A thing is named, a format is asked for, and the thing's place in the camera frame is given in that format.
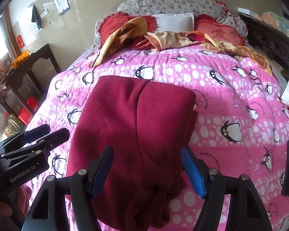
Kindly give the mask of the bare left hand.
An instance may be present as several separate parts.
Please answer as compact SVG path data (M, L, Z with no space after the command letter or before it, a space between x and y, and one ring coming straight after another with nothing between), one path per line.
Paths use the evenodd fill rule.
M10 203L0 200L0 218L9 217L13 214L12 205L23 215L27 216L29 212L29 200L32 196L32 190L27 185L17 188L16 196L11 199Z

